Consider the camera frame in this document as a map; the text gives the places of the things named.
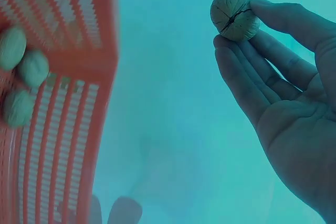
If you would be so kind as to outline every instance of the blue surface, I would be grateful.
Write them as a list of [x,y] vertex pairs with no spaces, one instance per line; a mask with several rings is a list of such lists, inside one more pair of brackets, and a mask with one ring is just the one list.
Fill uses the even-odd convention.
[[[335,21],[334,0],[297,2]],[[121,55],[93,193],[103,223],[120,195],[140,223],[324,223],[279,180],[219,75],[212,0],[120,0]],[[303,58],[290,36],[271,33]]]

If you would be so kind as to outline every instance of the walnut in crate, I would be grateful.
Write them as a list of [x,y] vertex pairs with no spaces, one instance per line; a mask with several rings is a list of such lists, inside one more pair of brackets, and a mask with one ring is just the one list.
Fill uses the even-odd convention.
[[25,84],[38,88],[48,77],[48,59],[39,50],[27,51],[17,70]]
[[19,64],[26,50],[27,39],[24,31],[13,26],[0,35],[0,68],[10,71]]
[[24,89],[11,91],[3,104],[3,119],[10,127],[26,125],[34,110],[34,102]]
[[252,12],[250,0],[214,0],[210,16],[218,32],[232,41],[249,40],[259,30],[260,20]]

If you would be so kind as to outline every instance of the palm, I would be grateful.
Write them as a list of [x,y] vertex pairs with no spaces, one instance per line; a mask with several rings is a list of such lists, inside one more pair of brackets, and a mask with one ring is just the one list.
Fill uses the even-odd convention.
[[336,223],[336,24],[299,5],[251,7],[315,52],[317,66],[259,31],[239,43],[215,38],[220,73],[283,183]]
[[311,207],[323,197],[325,178],[336,158],[336,114],[325,94],[272,104],[260,118],[257,134],[283,183]]

